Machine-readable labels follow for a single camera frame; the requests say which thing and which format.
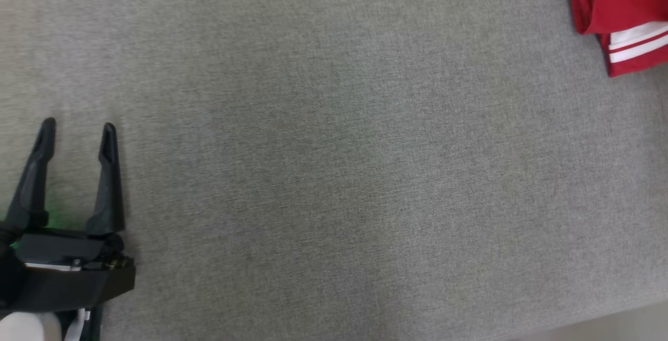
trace gray carpet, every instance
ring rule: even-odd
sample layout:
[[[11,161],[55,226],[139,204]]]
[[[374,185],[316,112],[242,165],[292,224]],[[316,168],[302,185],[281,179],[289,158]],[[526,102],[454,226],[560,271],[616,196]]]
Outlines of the gray carpet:
[[[0,0],[0,208],[54,116],[81,227],[114,122],[103,339],[508,339],[668,299],[667,84],[568,0]]]

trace red garment with white stripes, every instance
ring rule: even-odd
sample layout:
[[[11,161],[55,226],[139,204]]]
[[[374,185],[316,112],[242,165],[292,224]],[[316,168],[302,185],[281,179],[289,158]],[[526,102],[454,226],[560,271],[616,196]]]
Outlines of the red garment with white stripes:
[[[580,34],[597,34],[611,77],[668,62],[668,0],[571,0]]]

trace white object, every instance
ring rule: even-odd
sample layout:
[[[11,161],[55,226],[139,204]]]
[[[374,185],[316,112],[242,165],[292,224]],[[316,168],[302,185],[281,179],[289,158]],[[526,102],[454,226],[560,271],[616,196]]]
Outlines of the white object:
[[[52,313],[13,312],[0,320],[0,341],[61,341],[60,322]]]

